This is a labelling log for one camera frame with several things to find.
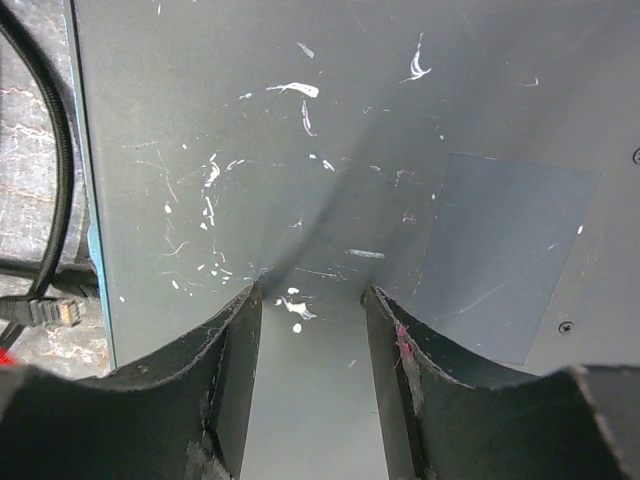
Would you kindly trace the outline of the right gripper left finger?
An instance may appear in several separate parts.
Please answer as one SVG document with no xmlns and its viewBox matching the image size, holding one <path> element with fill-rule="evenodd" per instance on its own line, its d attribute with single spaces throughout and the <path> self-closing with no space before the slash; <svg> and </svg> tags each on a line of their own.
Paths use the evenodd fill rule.
<svg viewBox="0 0 640 480">
<path fill-rule="evenodd" d="M 5 479 L 236 479 L 261 334 L 258 285 L 109 375 L 1 370 Z"/>
</svg>

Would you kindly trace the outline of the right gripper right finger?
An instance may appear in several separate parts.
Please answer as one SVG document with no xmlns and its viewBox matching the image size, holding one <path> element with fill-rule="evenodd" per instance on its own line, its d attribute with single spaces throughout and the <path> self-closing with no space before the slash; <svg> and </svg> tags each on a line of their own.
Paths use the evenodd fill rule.
<svg viewBox="0 0 640 480">
<path fill-rule="evenodd" d="M 635 479 L 639 370 L 535 376 L 441 335 L 382 289 L 361 297 L 393 479 Z"/>
</svg>

